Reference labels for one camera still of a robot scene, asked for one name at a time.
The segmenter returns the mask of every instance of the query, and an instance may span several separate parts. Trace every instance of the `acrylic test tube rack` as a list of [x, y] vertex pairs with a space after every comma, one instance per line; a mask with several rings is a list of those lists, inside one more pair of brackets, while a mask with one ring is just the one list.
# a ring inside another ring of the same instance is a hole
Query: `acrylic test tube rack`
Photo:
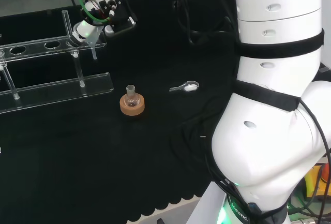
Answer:
[[[68, 11], [63, 10], [62, 16], [66, 36], [0, 46], [0, 71], [9, 87], [8, 91], [0, 92], [0, 113], [112, 92], [113, 84], [109, 73], [84, 77], [79, 58], [79, 51], [91, 49], [93, 59], [97, 59], [95, 49], [106, 45], [102, 27], [98, 28], [88, 43], [74, 48], [67, 42], [72, 34]], [[77, 78], [24, 88], [15, 87], [8, 63], [60, 53], [71, 54]]]

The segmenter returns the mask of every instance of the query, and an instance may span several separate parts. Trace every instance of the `rack hole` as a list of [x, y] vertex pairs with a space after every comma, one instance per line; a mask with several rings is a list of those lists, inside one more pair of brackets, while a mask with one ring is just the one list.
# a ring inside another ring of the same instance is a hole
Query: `rack hole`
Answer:
[[26, 48], [25, 47], [13, 47], [10, 49], [10, 53], [14, 55], [19, 55], [25, 52]]
[[60, 45], [60, 42], [58, 41], [51, 41], [51, 42], [47, 42], [45, 43], [45, 47], [47, 49], [55, 49]]

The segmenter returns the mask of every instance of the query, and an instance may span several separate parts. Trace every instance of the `green light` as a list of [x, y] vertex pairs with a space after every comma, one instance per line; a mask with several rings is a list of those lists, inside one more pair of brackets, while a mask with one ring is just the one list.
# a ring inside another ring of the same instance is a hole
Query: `green light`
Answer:
[[223, 208], [221, 208], [221, 211], [218, 214], [217, 224], [222, 224], [223, 221], [225, 220], [226, 216], [227, 216], [227, 213], [225, 212], [225, 209], [223, 207]]

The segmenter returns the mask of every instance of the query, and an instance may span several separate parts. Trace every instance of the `black strap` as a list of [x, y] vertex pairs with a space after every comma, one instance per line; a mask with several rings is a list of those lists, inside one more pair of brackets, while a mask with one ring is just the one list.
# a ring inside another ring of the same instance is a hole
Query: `black strap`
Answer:
[[318, 50], [324, 44], [324, 30], [309, 39], [282, 44], [247, 44], [237, 43], [237, 53], [251, 58], [297, 57]]
[[271, 91], [256, 84], [236, 80], [233, 92], [248, 99], [268, 104], [278, 109], [294, 111], [298, 108], [300, 97]]

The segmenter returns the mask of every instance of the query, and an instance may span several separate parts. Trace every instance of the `green cable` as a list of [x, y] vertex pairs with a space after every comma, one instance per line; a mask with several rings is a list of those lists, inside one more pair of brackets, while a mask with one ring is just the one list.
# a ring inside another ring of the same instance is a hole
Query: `green cable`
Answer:
[[95, 18], [93, 15], [90, 14], [90, 12], [87, 11], [87, 9], [86, 9], [86, 7], [85, 7], [83, 1], [82, 1], [82, 0], [78, 0], [78, 1], [79, 1], [80, 5], [82, 6], [82, 8], [84, 9], [85, 13], [86, 13], [86, 14], [88, 15], [88, 17], [90, 17], [92, 20], [97, 21], [97, 22], [101, 22], [101, 23], [107, 23], [107, 22], [110, 20], [110, 18], [107, 18], [107, 19], [104, 19], [104, 20], [100, 20], [100, 19]]

